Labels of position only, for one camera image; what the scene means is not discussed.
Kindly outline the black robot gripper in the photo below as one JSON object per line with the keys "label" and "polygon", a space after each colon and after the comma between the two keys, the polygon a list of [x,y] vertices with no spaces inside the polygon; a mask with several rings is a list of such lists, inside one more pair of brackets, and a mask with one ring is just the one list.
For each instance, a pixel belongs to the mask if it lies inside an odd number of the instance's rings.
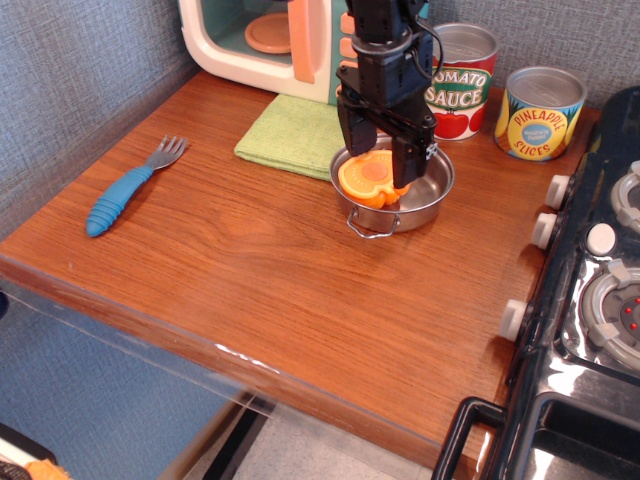
{"label": "black robot gripper", "polygon": [[378,130],[394,137],[396,189],[424,176],[437,152],[437,121],[424,100],[432,81],[433,43],[425,31],[405,30],[384,43],[353,36],[357,65],[336,71],[341,82],[337,112],[347,151],[359,156],[372,150]]}

